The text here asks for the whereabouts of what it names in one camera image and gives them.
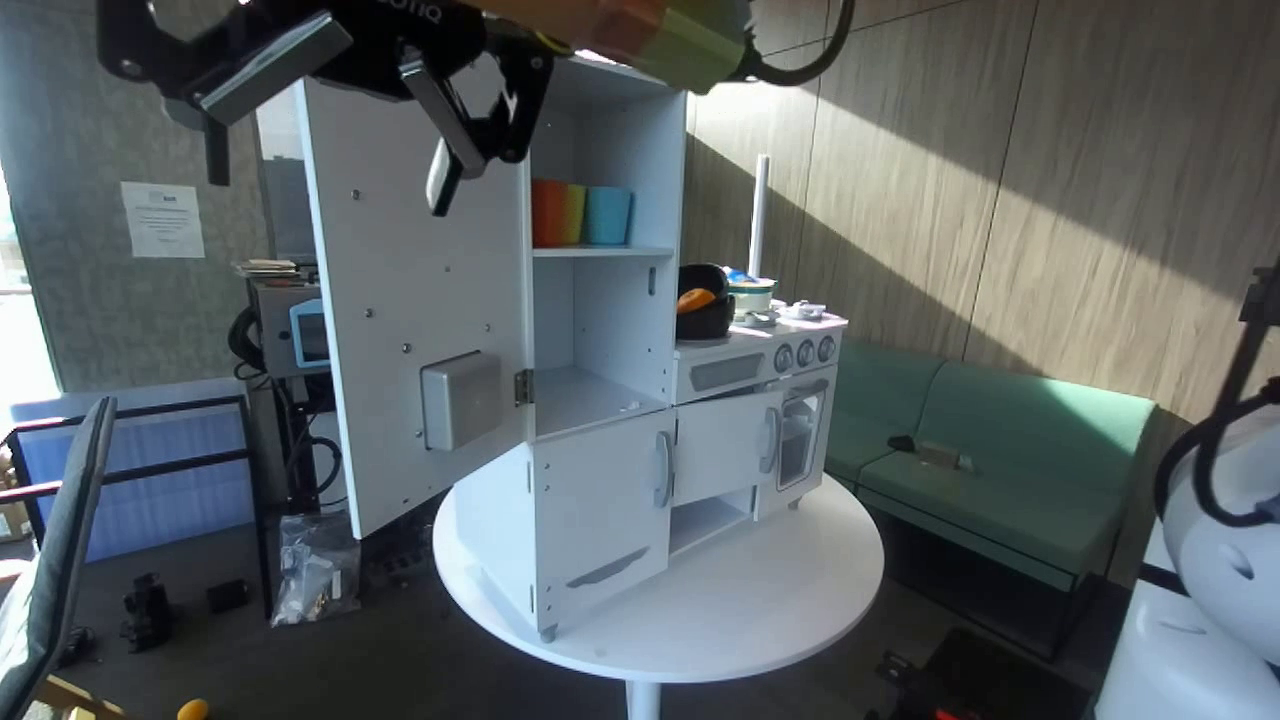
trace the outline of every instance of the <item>chair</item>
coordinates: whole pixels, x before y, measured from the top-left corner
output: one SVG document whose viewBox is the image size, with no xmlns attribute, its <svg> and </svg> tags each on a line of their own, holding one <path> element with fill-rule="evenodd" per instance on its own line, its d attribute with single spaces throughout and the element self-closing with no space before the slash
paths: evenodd
<svg viewBox="0 0 1280 720">
<path fill-rule="evenodd" d="M 48 675 L 72 624 L 81 564 L 93 531 L 93 510 L 104 480 L 117 404 L 97 402 L 67 448 L 62 480 L 32 564 L 9 590 L 0 607 L 0 718 L 15 720 L 32 700 L 56 713 L 124 718 L 77 686 Z"/>
</svg>

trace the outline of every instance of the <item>round white table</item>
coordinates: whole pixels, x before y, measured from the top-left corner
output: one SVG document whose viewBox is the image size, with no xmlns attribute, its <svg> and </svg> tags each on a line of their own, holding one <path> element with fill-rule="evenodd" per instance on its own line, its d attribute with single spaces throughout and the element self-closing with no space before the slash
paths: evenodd
<svg viewBox="0 0 1280 720">
<path fill-rule="evenodd" d="M 495 641 L 547 665 L 628 686 L 628 720 L 659 718 L 659 686 L 717 686 L 801 665 L 877 601 L 884 546 L 867 510 L 823 480 L 801 510 L 737 528 L 669 571 L 540 641 L 461 546 L 457 506 L 437 518 L 437 571 Z"/>
</svg>

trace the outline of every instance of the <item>colorful cup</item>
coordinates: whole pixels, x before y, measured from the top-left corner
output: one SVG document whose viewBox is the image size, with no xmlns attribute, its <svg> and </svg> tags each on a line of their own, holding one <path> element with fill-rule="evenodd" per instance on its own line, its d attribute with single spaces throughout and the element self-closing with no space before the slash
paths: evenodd
<svg viewBox="0 0 1280 720">
<path fill-rule="evenodd" d="M 531 250 L 577 250 L 582 235 L 582 185 L 531 182 Z"/>
<path fill-rule="evenodd" d="M 588 227 L 590 250 L 628 250 L 636 197 L 628 187 L 588 187 Z"/>
</svg>

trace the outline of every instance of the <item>green bench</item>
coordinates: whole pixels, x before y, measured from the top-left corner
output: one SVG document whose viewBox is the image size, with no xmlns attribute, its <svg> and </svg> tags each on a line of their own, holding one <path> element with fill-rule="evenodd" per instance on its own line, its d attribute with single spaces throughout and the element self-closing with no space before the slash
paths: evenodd
<svg viewBox="0 0 1280 720">
<path fill-rule="evenodd" d="M 852 345 L 827 477 L 877 514 L 1072 593 L 1119 528 L 1151 407 L 1087 383 Z"/>
</svg>

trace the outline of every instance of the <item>blue cup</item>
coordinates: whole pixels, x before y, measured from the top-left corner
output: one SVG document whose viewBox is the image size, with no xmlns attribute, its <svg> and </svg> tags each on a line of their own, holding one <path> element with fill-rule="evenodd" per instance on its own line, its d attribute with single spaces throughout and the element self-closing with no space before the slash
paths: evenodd
<svg viewBox="0 0 1280 720">
<path fill-rule="evenodd" d="M 632 194 L 628 187 L 588 187 L 588 222 L 582 243 L 588 250 L 628 250 L 632 235 Z"/>
</svg>

